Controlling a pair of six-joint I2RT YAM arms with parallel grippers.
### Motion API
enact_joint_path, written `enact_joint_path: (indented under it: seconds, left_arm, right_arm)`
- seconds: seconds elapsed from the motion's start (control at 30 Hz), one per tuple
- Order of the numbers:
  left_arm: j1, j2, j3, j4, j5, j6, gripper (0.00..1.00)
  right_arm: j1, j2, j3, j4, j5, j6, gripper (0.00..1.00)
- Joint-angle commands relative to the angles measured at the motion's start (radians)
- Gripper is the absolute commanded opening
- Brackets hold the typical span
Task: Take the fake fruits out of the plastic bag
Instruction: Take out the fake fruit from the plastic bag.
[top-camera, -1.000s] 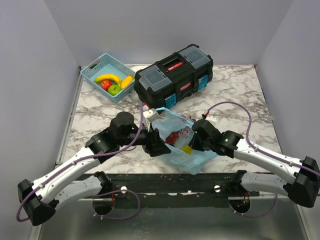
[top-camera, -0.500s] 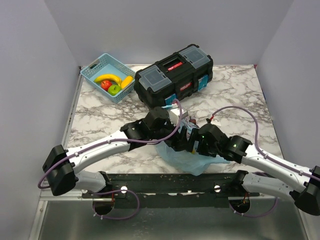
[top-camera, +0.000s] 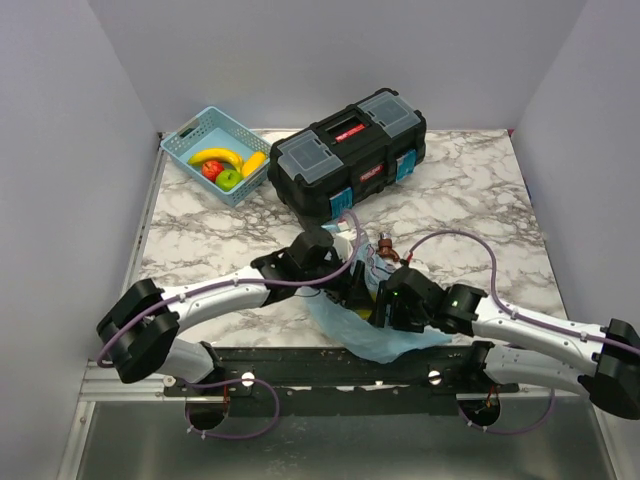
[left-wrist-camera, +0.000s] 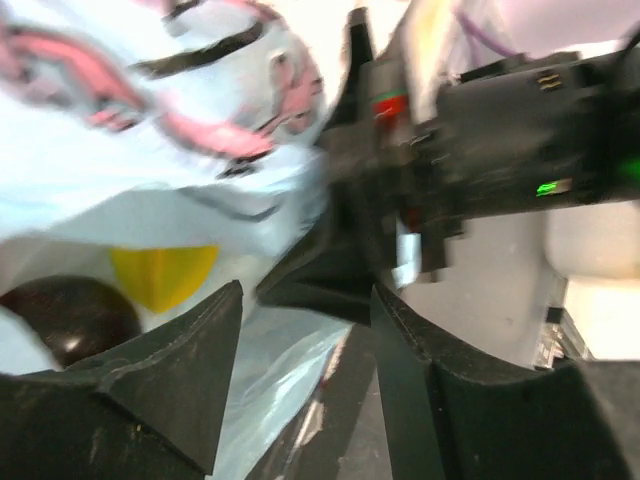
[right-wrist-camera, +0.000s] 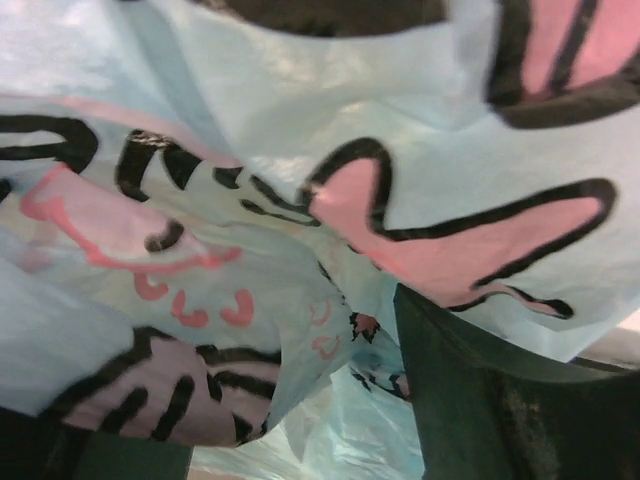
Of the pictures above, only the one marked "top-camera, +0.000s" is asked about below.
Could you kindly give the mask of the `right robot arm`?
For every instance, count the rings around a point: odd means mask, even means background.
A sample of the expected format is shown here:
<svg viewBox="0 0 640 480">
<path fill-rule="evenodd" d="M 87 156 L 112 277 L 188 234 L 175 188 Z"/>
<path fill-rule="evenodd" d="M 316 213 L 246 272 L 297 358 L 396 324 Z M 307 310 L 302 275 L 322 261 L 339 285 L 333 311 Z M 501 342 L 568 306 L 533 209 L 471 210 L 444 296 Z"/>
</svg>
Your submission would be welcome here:
<svg viewBox="0 0 640 480">
<path fill-rule="evenodd" d="M 606 326 L 519 310 L 464 284 L 442 288 L 403 266 L 380 283 L 369 323 L 375 327 L 495 340 L 464 362 L 460 379 L 480 392 L 497 384 L 531 384 L 585 395 L 599 409 L 639 417 L 639 335 L 618 319 Z"/>
</svg>

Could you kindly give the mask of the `red fake fruit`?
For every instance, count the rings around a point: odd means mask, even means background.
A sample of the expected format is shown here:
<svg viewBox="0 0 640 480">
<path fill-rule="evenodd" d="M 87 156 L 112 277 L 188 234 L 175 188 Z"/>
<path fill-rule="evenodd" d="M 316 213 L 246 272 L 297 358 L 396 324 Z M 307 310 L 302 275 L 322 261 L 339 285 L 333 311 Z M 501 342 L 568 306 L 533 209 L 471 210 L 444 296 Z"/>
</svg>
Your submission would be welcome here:
<svg viewBox="0 0 640 480">
<path fill-rule="evenodd" d="M 201 166 L 202 176 L 211 182 L 215 182 L 224 170 L 224 165 L 217 160 L 207 160 Z"/>
</svg>

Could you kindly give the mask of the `green fake apple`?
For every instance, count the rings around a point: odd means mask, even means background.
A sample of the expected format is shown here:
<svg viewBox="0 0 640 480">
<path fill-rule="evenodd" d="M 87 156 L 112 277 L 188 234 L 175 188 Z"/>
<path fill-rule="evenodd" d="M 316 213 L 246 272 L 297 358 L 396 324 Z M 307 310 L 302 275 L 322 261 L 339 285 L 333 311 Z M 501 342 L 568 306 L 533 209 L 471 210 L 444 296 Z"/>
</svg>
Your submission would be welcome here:
<svg viewBox="0 0 640 480">
<path fill-rule="evenodd" d="M 225 192 L 233 190 L 243 180 L 243 176 L 235 169 L 225 169 L 221 171 L 215 179 L 215 184 Z"/>
</svg>

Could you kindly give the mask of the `yellow fake mango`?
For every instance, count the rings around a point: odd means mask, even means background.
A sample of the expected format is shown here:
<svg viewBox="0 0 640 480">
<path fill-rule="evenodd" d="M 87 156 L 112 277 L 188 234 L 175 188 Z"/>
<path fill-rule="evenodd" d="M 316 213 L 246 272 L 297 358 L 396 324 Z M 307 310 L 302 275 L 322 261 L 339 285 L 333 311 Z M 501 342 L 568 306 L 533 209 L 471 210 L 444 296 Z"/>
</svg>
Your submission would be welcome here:
<svg viewBox="0 0 640 480">
<path fill-rule="evenodd" d="M 266 161 L 267 156 L 262 151 L 256 151 L 242 165 L 241 174 L 244 178 L 250 177 Z"/>
</svg>

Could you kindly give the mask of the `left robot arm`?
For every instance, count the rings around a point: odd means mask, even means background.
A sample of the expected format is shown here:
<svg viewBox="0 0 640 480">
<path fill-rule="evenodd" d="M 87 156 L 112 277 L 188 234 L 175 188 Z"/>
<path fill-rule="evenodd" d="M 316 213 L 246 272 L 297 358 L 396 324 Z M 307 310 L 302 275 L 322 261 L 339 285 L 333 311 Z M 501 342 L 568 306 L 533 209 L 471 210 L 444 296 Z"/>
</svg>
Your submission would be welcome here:
<svg viewBox="0 0 640 480">
<path fill-rule="evenodd" d="M 370 311 L 374 301 L 358 257 L 367 241 L 358 230 L 318 228 L 210 283 L 161 288 L 151 279 L 139 280 L 98 323 L 103 347 L 97 361 L 114 367 L 125 384 L 166 373 L 187 380 L 201 395 L 212 394 L 222 380 L 213 352 L 179 340 L 181 332 L 235 311 L 286 301 L 304 289 L 318 291 L 343 311 Z"/>
</svg>

